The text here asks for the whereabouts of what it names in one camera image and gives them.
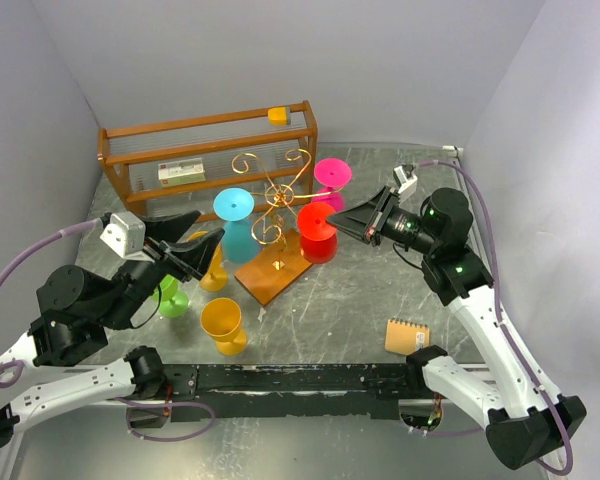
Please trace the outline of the blue wine glass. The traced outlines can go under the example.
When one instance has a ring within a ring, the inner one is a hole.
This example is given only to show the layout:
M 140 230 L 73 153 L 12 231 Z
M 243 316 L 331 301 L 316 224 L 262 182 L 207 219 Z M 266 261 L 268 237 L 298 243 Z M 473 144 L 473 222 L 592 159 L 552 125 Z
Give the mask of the blue wine glass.
M 214 213 L 225 222 L 221 246 L 224 258 L 229 262 L 248 263 L 260 251 L 260 244 L 252 236 L 252 223 L 248 219 L 254 205 L 252 195 L 242 188 L 224 189 L 214 199 Z

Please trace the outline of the green wine glass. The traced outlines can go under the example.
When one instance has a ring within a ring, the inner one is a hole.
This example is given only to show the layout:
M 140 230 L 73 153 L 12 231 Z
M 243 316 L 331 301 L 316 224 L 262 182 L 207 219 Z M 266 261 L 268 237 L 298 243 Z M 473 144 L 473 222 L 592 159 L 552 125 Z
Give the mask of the green wine glass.
M 166 318 L 176 318 L 183 315 L 189 306 L 187 295 L 180 290 L 179 281 L 171 275 L 166 275 L 154 290 L 151 299 L 158 304 L 158 312 Z

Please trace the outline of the red wine glass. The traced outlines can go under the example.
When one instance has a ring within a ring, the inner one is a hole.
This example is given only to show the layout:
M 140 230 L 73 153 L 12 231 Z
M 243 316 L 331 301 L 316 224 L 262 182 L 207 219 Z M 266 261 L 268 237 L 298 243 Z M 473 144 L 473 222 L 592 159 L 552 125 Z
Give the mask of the red wine glass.
M 335 209 L 325 202 L 305 205 L 297 216 L 303 257 L 312 264 L 330 262 L 337 253 L 337 230 L 326 220 Z

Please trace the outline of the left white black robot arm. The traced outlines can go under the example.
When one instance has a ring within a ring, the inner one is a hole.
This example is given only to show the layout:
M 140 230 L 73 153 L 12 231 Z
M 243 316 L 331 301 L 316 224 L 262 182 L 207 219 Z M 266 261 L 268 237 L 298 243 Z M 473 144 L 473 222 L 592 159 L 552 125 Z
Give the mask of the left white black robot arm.
M 0 287 L 33 253 L 94 228 L 124 261 L 111 278 L 61 266 L 37 289 L 39 317 L 0 355 L 0 449 L 15 433 L 65 412 L 102 400 L 152 399 L 163 389 L 164 365 L 148 346 L 94 370 L 69 371 L 107 346 L 108 331 L 133 329 L 133 316 L 166 277 L 186 283 L 206 275 L 225 232 L 182 241 L 199 216 L 197 210 L 158 219 L 107 212 L 59 230 L 5 267 Z

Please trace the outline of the orange wine glass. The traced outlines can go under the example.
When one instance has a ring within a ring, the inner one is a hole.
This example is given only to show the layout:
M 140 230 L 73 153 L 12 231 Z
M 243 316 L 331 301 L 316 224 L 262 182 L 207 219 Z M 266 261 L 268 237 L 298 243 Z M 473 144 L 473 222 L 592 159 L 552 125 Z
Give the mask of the orange wine glass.
M 228 282 L 228 273 L 222 266 L 223 255 L 221 245 L 214 251 L 211 264 L 207 273 L 199 281 L 200 287 L 207 292 L 217 292 L 223 289 Z
M 235 356 L 245 350 L 248 337 L 242 325 L 241 308 L 234 300 L 216 298 L 210 301 L 201 313 L 200 323 L 223 355 Z

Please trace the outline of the pink wine glass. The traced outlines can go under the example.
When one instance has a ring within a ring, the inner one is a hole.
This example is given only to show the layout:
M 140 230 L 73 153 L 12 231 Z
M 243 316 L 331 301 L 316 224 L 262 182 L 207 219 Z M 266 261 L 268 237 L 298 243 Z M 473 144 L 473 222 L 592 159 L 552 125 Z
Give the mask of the pink wine glass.
M 323 186 L 312 202 L 324 202 L 339 212 L 345 202 L 340 191 L 351 181 L 352 170 L 343 160 L 335 157 L 320 160 L 314 169 L 315 179 Z

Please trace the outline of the orange wine glass front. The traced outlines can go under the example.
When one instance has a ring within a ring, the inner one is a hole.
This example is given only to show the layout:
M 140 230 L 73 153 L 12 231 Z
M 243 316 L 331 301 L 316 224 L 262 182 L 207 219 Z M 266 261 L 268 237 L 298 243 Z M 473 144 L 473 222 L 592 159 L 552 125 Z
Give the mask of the orange wine glass front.
M 241 308 L 234 300 L 216 298 L 210 301 L 201 313 L 200 323 L 223 355 L 235 356 L 245 350 L 248 337 L 242 325 Z

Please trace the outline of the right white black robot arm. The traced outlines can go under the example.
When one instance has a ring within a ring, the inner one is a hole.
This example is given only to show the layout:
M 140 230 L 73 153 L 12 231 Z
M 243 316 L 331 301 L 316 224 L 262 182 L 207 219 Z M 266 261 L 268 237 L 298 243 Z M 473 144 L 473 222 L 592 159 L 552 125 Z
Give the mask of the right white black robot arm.
M 461 191 L 437 189 L 419 213 L 411 213 L 385 187 L 326 221 L 365 244 L 388 239 L 421 254 L 425 283 L 469 333 L 495 381 L 487 385 L 432 345 L 407 356 L 408 386 L 453 402 L 484 430 L 495 456 L 512 470 L 559 448 L 572 453 L 570 440 L 586 408 L 579 397 L 563 395 L 523 345 L 495 278 L 468 245 L 473 215 Z

